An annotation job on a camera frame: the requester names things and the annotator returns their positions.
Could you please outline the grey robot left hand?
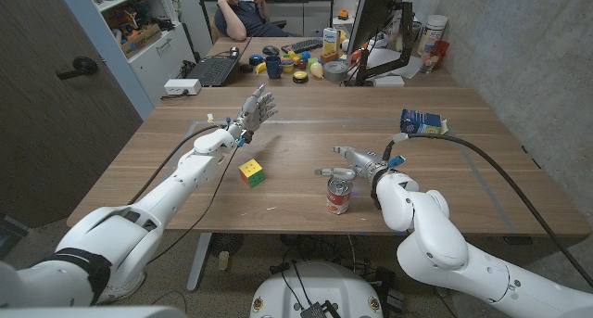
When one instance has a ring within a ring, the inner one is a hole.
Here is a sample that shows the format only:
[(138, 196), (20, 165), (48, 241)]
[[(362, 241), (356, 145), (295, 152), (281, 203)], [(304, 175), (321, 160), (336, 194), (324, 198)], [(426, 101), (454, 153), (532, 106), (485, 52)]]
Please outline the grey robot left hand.
[(253, 134), (259, 126), (276, 113), (273, 95), (271, 92), (264, 93), (264, 89), (265, 86), (262, 84), (254, 91), (228, 129), (233, 137), (244, 140), (247, 144), (252, 141)]

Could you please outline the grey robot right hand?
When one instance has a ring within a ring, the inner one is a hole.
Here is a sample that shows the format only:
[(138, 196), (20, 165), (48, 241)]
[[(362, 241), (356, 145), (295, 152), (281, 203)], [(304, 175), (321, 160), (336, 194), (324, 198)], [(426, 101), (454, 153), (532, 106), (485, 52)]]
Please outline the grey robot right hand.
[(388, 167), (382, 157), (372, 151), (356, 149), (350, 146), (334, 146), (332, 151), (342, 155), (350, 165), (347, 168), (316, 169), (314, 173), (320, 176), (335, 177), (341, 180), (353, 180), (357, 176), (363, 177), (371, 184), (380, 178)]

